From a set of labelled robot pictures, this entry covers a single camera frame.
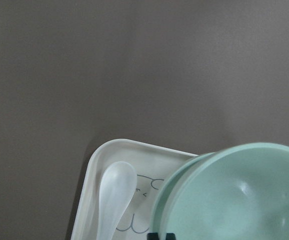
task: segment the spoon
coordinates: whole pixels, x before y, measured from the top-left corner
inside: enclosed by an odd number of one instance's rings
[[[96,240],[111,240],[136,189],[137,173],[125,161],[111,164],[99,187],[99,218]]]

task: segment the plastic tray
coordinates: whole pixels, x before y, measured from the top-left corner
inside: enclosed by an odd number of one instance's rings
[[[98,191],[105,169],[117,161],[133,165],[137,187],[112,240],[146,240],[150,214],[164,179],[196,154],[128,139],[101,145],[91,156],[86,170],[71,240],[95,240],[98,227]]]

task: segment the drawing on tray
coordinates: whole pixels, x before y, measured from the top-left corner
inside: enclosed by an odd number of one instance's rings
[[[130,202],[129,209],[131,213],[125,214],[124,222],[128,222],[129,225],[124,227],[117,227],[116,230],[120,232],[133,231],[136,234],[143,234],[149,230],[149,226],[139,226],[137,222],[143,222],[143,218],[149,221],[148,211],[139,210],[139,206],[149,206],[153,204],[154,197],[151,195],[157,195],[158,190],[164,181],[162,178],[152,178],[146,175],[137,174],[138,183],[135,189],[134,196]]]

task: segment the plastic bowl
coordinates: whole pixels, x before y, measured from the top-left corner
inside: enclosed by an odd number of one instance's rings
[[[192,164],[151,229],[160,240],[289,240],[289,147],[245,144]]]

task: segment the gray surface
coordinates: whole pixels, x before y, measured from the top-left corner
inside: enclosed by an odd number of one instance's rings
[[[115,138],[289,145],[289,1],[0,1],[0,240],[69,239]]]

